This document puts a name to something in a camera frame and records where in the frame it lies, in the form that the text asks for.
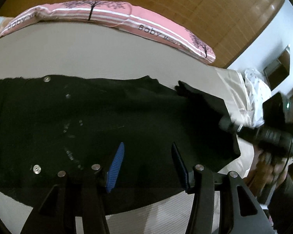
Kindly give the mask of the person's right hand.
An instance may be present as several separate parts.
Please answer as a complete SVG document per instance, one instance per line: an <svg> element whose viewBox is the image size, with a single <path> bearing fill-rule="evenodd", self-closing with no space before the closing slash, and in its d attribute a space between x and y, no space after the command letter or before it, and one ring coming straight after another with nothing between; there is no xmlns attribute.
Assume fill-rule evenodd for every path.
<svg viewBox="0 0 293 234"><path fill-rule="evenodd" d="M271 164L267 157L271 155L254 147L254 159L250 171L243 180L255 197L259 197L266 185L276 184L278 188L286 179L288 165L286 159Z"/></svg>

